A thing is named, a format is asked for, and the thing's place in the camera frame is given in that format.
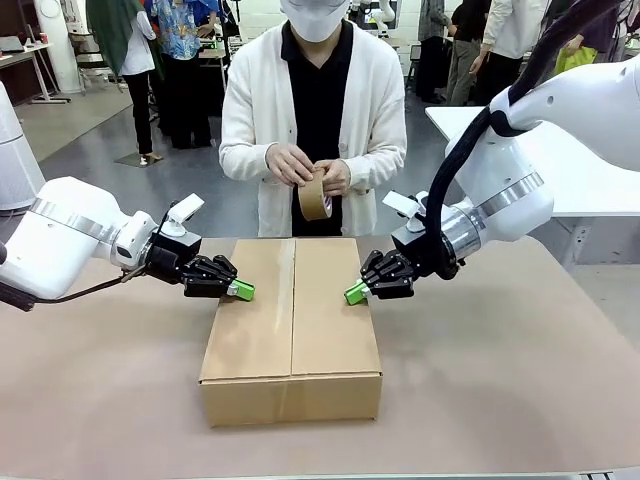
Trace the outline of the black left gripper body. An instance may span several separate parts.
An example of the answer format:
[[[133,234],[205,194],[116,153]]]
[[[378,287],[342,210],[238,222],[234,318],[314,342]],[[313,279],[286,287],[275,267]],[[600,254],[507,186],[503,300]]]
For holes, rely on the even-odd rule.
[[[197,273],[202,237],[187,232],[182,237],[154,232],[148,249],[148,275],[170,285],[181,284],[185,296],[201,296],[193,280]]]

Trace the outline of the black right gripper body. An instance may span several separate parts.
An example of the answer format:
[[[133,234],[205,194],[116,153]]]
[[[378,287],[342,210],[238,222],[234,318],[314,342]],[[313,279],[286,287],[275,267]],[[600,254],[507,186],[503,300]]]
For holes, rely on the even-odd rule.
[[[392,232],[396,250],[410,266],[413,277],[429,276],[429,261],[426,259],[425,226],[421,221],[408,221]]]

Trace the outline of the person's left hand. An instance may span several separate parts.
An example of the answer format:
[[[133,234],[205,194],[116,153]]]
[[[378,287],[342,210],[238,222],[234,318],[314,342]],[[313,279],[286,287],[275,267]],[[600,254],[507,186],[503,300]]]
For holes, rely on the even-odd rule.
[[[314,165],[322,173],[324,194],[329,197],[344,196],[351,185],[351,171],[342,159],[322,160]]]

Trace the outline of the person's right hand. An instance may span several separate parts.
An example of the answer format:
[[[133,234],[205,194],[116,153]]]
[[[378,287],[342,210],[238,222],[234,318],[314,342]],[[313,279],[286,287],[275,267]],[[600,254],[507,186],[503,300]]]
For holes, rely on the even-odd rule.
[[[276,143],[266,151],[265,161],[269,171],[283,184],[305,186],[314,178],[314,165],[296,145]]]

